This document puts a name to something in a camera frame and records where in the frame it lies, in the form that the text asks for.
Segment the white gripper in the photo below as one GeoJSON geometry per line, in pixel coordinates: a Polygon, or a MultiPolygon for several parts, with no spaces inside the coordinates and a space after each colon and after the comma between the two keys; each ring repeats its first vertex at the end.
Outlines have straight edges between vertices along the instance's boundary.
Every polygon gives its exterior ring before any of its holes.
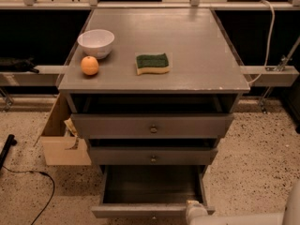
{"type": "Polygon", "coordinates": [[[191,223],[195,218],[201,218],[208,215],[205,207],[194,200],[187,200],[186,202],[186,221],[187,223],[191,223]]]}

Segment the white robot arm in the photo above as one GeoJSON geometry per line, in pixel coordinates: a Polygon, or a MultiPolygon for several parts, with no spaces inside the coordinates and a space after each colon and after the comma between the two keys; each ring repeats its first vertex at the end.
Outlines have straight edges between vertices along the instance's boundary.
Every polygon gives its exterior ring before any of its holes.
{"type": "Polygon", "coordinates": [[[282,213],[254,214],[246,216],[211,216],[202,204],[188,201],[187,225],[300,225],[300,181],[288,196],[282,213]]]}

